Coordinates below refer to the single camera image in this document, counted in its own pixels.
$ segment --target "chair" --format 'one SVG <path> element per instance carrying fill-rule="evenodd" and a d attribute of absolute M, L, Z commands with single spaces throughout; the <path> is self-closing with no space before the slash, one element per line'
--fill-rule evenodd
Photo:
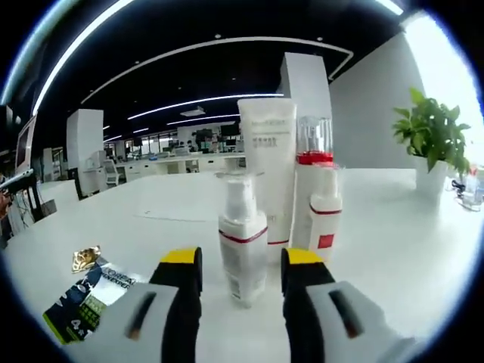
<path fill-rule="evenodd" d="M 116 165 L 111 159 L 106 159 L 103 162 L 104 171 L 106 172 L 106 184 L 109 188 L 119 185 L 119 173 L 116 170 Z"/>

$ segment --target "red stripe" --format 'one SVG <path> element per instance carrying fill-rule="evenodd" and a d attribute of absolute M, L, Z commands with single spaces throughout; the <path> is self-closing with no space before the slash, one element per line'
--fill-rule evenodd
<path fill-rule="evenodd" d="M 278 241 L 275 241 L 275 242 L 268 242 L 267 244 L 272 246 L 272 245 L 275 245 L 275 244 L 287 244 L 289 243 L 289 240 L 278 240 Z"/>
<path fill-rule="evenodd" d="M 320 216 L 331 216 L 333 214 L 340 214 L 342 212 L 341 209 L 339 210 L 325 210 L 325 211 L 322 211 L 322 210 L 316 210 L 312 207 L 311 204 L 309 204 L 309 208 L 311 208 L 311 211 L 314 213 L 314 214 L 318 214 Z"/>
<path fill-rule="evenodd" d="M 226 234 L 224 231 L 220 231 L 219 230 L 219 233 L 224 236 L 225 238 L 227 238 L 228 240 L 231 240 L 232 242 L 235 242 L 236 244 L 248 244 L 249 242 L 252 242 L 253 240 L 259 238 L 260 236 L 262 236 L 264 233 L 267 232 L 267 227 L 265 227 L 264 229 L 262 229 L 260 232 L 258 232 L 257 234 L 254 234 L 252 237 L 250 238 L 246 238 L 246 239 L 240 239 L 240 238 L 237 238 L 237 237 L 234 237 L 234 236 L 230 236 L 228 234 Z"/>

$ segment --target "white tube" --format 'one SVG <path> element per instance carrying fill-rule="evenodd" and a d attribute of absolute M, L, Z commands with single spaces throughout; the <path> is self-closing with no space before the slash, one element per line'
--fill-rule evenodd
<path fill-rule="evenodd" d="M 257 203 L 267 215 L 268 260 L 279 262 L 293 219 L 296 105 L 289 98 L 239 100 L 247 169 L 258 175 Z"/>

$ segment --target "white pillar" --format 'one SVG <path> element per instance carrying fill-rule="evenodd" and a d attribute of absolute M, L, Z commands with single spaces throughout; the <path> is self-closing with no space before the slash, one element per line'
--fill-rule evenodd
<path fill-rule="evenodd" d="M 331 118 L 330 89 L 322 57 L 286 53 L 279 89 L 297 105 L 297 116 Z"/>
<path fill-rule="evenodd" d="M 52 159 L 52 149 L 44 149 L 42 153 L 42 164 L 44 165 L 44 182 L 52 182 L 54 179 L 54 161 Z"/>
<path fill-rule="evenodd" d="M 103 118 L 102 110 L 77 110 L 67 119 L 67 160 L 78 169 L 84 196 L 102 189 Z"/>
<path fill-rule="evenodd" d="M 124 140 L 116 141 L 116 157 L 126 158 L 126 146 Z"/>

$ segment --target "led light strip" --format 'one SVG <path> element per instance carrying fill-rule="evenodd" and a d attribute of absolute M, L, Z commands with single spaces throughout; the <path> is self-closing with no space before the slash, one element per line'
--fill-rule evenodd
<path fill-rule="evenodd" d="M 376 2 L 379 2 L 381 5 L 383 5 L 394 14 L 402 15 L 403 13 L 403 10 L 397 4 L 391 2 L 390 0 L 376 0 Z"/>
<path fill-rule="evenodd" d="M 25 76 L 25 69 L 36 56 L 42 43 L 50 36 L 51 31 L 67 12 L 81 1 L 58 0 L 45 12 L 42 19 L 35 25 L 33 31 L 22 45 L 8 72 L 8 78 L 3 88 L 0 104 L 7 104 L 11 101 L 14 87 L 21 81 L 21 77 Z"/>
<path fill-rule="evenodd" d="M 148 60 L 141 62 L 140 64 L 136 64 L 135 66 L 129 68 L 128 70 L 125 70 L 124 72 L 121 72 L 117 76 L 103 83 L 102 85 L 97 87 L 93 92 L 90 92 L 89 95 L 81 101 L 81 104 L 84 104 L 89 98 L 96 95 L 101 89 L 108 87 L 108 85 L 110 85 L 111 83 L 126 76 L 127 74 L 130 74 L 135 70 L 145 67 L 148 64 L 152 64 L 153 62 L 159 61 L 167 57 L 171 57 L 175 54 L 181 54 L 185 51 L 193 51 L 194 49 L 210 47 L 212 45 L 221 45 L 221 44 L 229 44 L 229 43 L 231 44 L 231 43 L 237 43 L 237 42 L 286 42 L 286 43 L 294 43 L 294 44 L 312 45 L 318 48 L 330 49 L 332 51 L 339 51 L 341 53 L 344 53 L 346 55 L 345 59 L 327 77 L 331 81 L 334 81 L 335 75 L 341 71 L 341 69 L 353 58 L 353 55 L 354 55 L 352 51 L 349 51 L 348 49 L 343 49 L 341 47 L 337 47 L 335 45 L 331 45 L 323 42 L 313 42 L 312 40 L 306 40 L 306 39 L 287 38 L 283 36 L 240 36 L 237 38 L 211 40 L 209 42 L 202 42 L 202 43 L 197 43 L 193 45 L 188 45 L 186 47 L 178 48 L 173 51 L 169 51 L 169 52 L 157 55 L 156 57 L 152 57 Z"/>
<path fill-rule="evenodd" d="M 116 140 L 117 138 L 120 138 L 120 137 L 122 137 L 122 135 L 116 136 L 114 138 L 108 138 L 107 140 L 104 140 L 103 143 L 108 142 L 108 141 L 112 141 L 112 140 Z"/>
<path fill-rule="evenodd" d="M 35 116 L 39 112 L 39 107 L 47 94 L 48 89 L 51 87 L 55 77 L 59 74 L 64 64 L 70 58 L 71 55 L 77 50 L 77 48 L 84 42 L 88 36 L 90 36 L 98 27 L 101 26 L 107 19 L 112 17 L 115 13 L 123 9 L 125 6 L 131 4 L 134 0 L 119 0 L 116 4 L 110 6 L 101 15 L 99 15 L 92 23 L 90 23 L 72 42 L 69 48 L 62 54 L 62 57 L 55 64 L 51 74 L 48 75 L 47 80 L 42 86 L 42 90 L 39 93 L 36 104 L 33 107 L 32 115 Z"/>
<path fill-rule="evenodd" d="M 211 117 L 201 117 L 199 119 L 185 119 L 183 121 L 177 121 L 176 123 L 167 123 L 166 125 L 176 125 L 178 123 L 191 123 L 193 121 L 200 121 L 201 119 L 219 119 L 222 117 L 239 117 L 239 113 L 234 113 L 233 115 L 221 115 L 221 116 L 211 116 Z"/>
<path fill-rule="evenodd" d="M 137 132 L 143 132 L 143 131 L 147 131 L 149 130 L 149 128 L 147 127 L 146 129 L 141 129 L 141 130 L 136 130 L 136 131 L 133 131 L 133 134 L 137 133 Z"/>
<path fill-rule="evenodd" d="M 143 113 L 139 113 L 138 115 L 128 117 L 128 119 L 135 119 L 137 117 L 145 116 L 145 115 L 148 115 L 148 114 L 153 113 L 153 112 L 168 110 L 169 108 L 173 108 L 173 107 L 186 106 L 187 104 L 199 104 L 199 103 L 207 102 L 207 101 L 226 100 L 226 99 L 229 99 L 229 98 L 283 97 L 283 96 L 284 95 L 282 93 L 255 93 L 255 94 L 252 94 L 252 95 L 232 95 L 232 96 L 204 98 L 202 100 L 189 101 L 189 102 L 183 102 L 181 104 L 172 104 L 171 106 L 160 107 L 160 108 L 157 108 L 155 110 L 146 111 L 146 112 L 143 112 Z"/>

